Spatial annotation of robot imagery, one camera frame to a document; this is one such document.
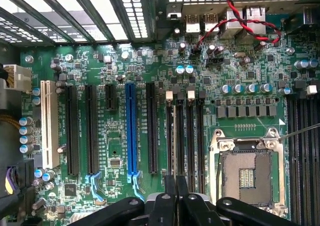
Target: ram slot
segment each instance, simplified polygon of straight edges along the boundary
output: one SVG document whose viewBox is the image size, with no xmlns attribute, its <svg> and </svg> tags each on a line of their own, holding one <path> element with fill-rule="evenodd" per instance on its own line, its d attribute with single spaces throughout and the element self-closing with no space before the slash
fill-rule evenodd
<svg viewBox="0 0 320 226">
<path fill-rule="evenodd" d="M 78 105 L 76 86 L 65 88 L 65 126 L 67 143 L 67 172 L 69 175 L 79 174 L 79 130 Z"/>
<path fill-rule="evenodd" d="M 134 83 L 125 84 L 126 141 L 128 175 L 138 173 L 137 96 Z"/>
<path fill-rule="evenodd" d="M 184 146 L 184 102 L 177 100 L 176 105 L 176 165 L 177 175 L 185 175 L 185 146 Z"/>
<path fill-rule="evenodd" d="M 195 130 L 194 130 L 194 105 L 186 101 L 186 148 L 187 148 L 187 173 L 188 188 L 195 192 Z"/>
<path fill-rule="evenodd" d="M 158 172 L 158 123 L 156 88 L 154 82 L 148 82 L 145 86 L 149 173 L 156 174 Z"/>
<path fill-rule="evenodd" d="M 196 103 L 196 128 L 198 192 L 205 194 L 204 101 L 202 99 L 198 99 Z"/>
<path fill-rule="evenodd" d="M 94 85 L 86 85 L 84 91 L 87 175 L 95 175 L 99 172 L 97 89 Z"/>
</svg>

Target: metal screw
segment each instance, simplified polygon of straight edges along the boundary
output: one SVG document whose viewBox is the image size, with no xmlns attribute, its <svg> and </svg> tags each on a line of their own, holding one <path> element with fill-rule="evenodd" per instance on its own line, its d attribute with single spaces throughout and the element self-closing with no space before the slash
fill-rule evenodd
<svg viewBox="0 0 320 226">
<path fill-rule="evenodd" d="M 191 194 L 191 195 L 189 195 L 188 198 L 191 199 L 191 200 L 196 200 L 197 196 L 195 196 L 194 194 Z"/>
<path fill-rule="evenodd" d="M 137 205 L 139 202 L 137 201 L 137 200 L 135 200 L 135 199 L 133 199 L 133 200 L 131 200 L 130 202 L 129 202 L 129 204 L 130 205 Z"/>
<path fill-rule="evenodd" d="M 224 205 L 232 205 L 232 202 L 229 199 L 225 199 L 222 201 Z"/>
<path fill-rule="evenodd" d="M 164 194 L 164 195 L 162 195 L 161 198 L 163 198 L 164 200 L 168 200 L 168 199 L 170 199 L 171 197 L 170 197 L 170 195 L 168 195 L 168 194 Z"/>
</svg>

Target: chip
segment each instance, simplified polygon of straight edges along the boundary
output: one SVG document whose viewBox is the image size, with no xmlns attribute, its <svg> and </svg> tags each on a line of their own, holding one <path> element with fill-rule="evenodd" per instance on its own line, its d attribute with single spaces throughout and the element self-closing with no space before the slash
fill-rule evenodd
<svg viewBox="0 0 320 226">
<path fill-rule="evenodd" d="M 66 183 L 64 185 L 64 196 L 76 197 L 77 185 L 75 183 Z"/>
</svg>

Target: black connector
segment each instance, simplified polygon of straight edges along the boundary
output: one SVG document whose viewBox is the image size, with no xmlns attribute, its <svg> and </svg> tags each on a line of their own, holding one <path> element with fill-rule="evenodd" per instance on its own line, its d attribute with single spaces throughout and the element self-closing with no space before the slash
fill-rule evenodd
<svg viewBox="0 0 320 226">
<path fill-rule="evenodd" d="M 99 171 L 97 89 L 94 85 L 86 85 L 84 91 L 87 175 L 95 175 Z"/>
<path fill-rule="evenodd" d="M 156 174 L 158 172 L 158 123 L 156 86 L 154 82 L 147 82 L 145 84 L 145 87 L 149 173 Z"/>
<path fill-rule="evenodd" d="M 68 175 L 79 174 L 79 127 L 76 86 L 65 87 L 66 162 Z"/>
<path fill-rule="evenodd" d="M 108 83 L 104 86 L 105 90 L 105 107 L 108 111 L 117 110 L 117 88 L 114 84 Z"/>
</svg>

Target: electrolytic capacitor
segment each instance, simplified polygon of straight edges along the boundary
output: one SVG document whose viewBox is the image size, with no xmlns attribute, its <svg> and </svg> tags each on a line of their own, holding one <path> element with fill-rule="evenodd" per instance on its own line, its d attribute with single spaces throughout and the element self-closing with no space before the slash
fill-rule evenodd
<svg viewBox="0 0 320 226">
<path fill-rule="evenodd" d="M 223 85 L 221 88 L 220 88 L 220 91 L 221 93 L 223 93 L 224 95 L 226 94 L 229 94 L 230 91 L 231 91 L 231 87 L 227 84 Z"/>
<path fill-rule="evenodd" d="M 22 154 L 30 154 L 33 150 L 34 146 L 32 144 L 22 144 L 19 148 Z"/>
<path fill-rule="evenodd" d="M 44 206 L 45 204 L 46 204 L 46 200 L 43 197 L 41 197 L 34 204 L 32 204 L 32 209 L 38 210 L 41 208 L 41 206 Z"/>
<path fill-rule="evenodd" d="M 44 173 L 42 175 L 42 179 L 45 181 L 45 182 L 48 182 L 50 180 L 52 180 L 54 177 L 55 177 L 56 173 L 52 170 L 49 170 L 48 172 Z"/>
<path fill-rule="evenodd" d="M 57 88 L 64 88 L 64 87 L 67 86 L 67 82 L 57 81 L 57 82 L 55 82 L 55 86 L 56 86 Z"/>
<path fill-rule="evenodd" d="M 34 141 L 34 137 L 31 135 L 23 135 L 20 137 L 19 141 L 22 145 L 27 145 Z"/>
<path fill-rule="evenodd" d="M 178 48 L 179 53 L 184 53 L 186 51 L 186 47 L 187 47 L 186 43 L 185 42 L 181 42 L 179 44 L 179 48 Z"/>
<path fill-rule="evenodd" d="M 270 93 L 272 91 L 272 85 L 270 83 L 264 83 L 260 86 L 262 93 Z"/>
<path fill-rule="evenodd" d="M 243 92 L 243 90 L 244 90 L 244 87 L 241 84 L 236 84 L 235 86 L 232 87 L 232 91 L 235 94 L 240 94 Z"/>
<path fill-rule="evenodd" d="M 241 66 L 245 66 L 245 65 L 247 65 L 249 63 L 250 63 L 250 58 L 249 57 L 244 57 L 243 59 L 241 59 L 239 61 L 239 65 L 241 65 Z"/>
<path fill-rule="evenodd" d="M 32 126 L 22 126 L 19 128 L 19 134 L 21 135 L 30 135 L 34 131 L 34 128 Z"/>
<path fill-rule="evenodd" d="M 62 144 L 60 147 L 58 147 L 58 149 L 56 150 L 59 154 L 62 154 L 64 152 L 67 151 L 67 145 L 66 144 Z"/>
<path fill-rule="evenodd" d="M 40 98 L 40 97 L 34 97 L 34 98 L 32 99 L 32 103 L 33 103 L 35 106 L 41 105 L 41 98 Z"/>
<path fill-rule="evenodd" d="M 245 91 L 249 94 L 254 94 L 257 90 L 257 85 L 256 84 L 249 84 L 245 86 Z"/>
<path fill-rule="evenodd" d="M 292 90 L 291 90 L 291 88 L 289 88 L 289 87 L 280 88 L 280 89 L 278 90 L 278 93 L 279 93 L 280 95 L 283 95 L 283 96 L 285 96 L 285 95 L 290 95 L 290 94 L 292 93 Z"/>
<path fill-rule="evenodd" d="M 207 55 L 212 55 L 212 53 L 215 51 L 215 46 L 213 44 L 210 44 L 208 49 L 206 50 Z"/>
<path fill-rule="evenodd" d="M 218 46 L 216 47 L 216 49 L 213 51 L 214 55 L 219 55 L 221 54 L 223 51 L 225 50 L 225 48 L 223 46 Z"/>
<path fill-rule="evenodd" d="M 192 75 L 192 73 L 194 72 L 194 67 L 192 65 L 187 65 L 185 67 L 185 73 L 188 75 Z"/>
<path fill-rule="evenodd" d="M 34 176 L 36 178 L 41 178 L 47 172 L 44 168 L 38 168 L 34 170 Z"/>
<path fill-rule="evenodd" d="M 308 63 L 308 69 L 315 69 L 316 67 L 318 67 L 318 65 L 319 65 L 319 62 L 318 62 L 318 60 L 316 60 L 316 59 L 311 59 L 310 61 L 309 61 L 309 63 Z"/>
<path fill-rule="evenodd" d="M 62 67 L 56 63 L 52 63 L 50 65 L 50 68 L 56 72 L 61 72 L 62 71 Z"/>
<path fill-rule="evenodd" d="M 32 94 L 33 94 L 34 96 L 40 96 L 40 94 L 41 94 L 40 88 L 35 87 L 34 89 L 32 89 Z"/>
<path fill-rule="evenodd" d="M 177 75 L 183 75 L 185 72 L 185 68 L 182 65 L 178 65 L 175 69 Z"/>
<path fill-rule="evenodd" d="M 19 124 L 21 126 L 28 126 L 28 125 L 32 125 L 33 124 L 33 119 L 32 117 L 22 117 L 19 119 Z"/>
<path fill-rule="evenodd" d="M 267 45 L 266 42 L 260 41 L 256 46 L 253 47 L 254 51 L 260 51 Z"/>
<path fill-rule="evenodd" d="M 309 64 L 309 62 L 307 60 L 303 59 L 303 60 L 296 61 L 294 63 L 294 67 L 297 70 L 303 70 L 303 69 L 306 69 L 308 67 L 308 64 Z"/>
</svg>

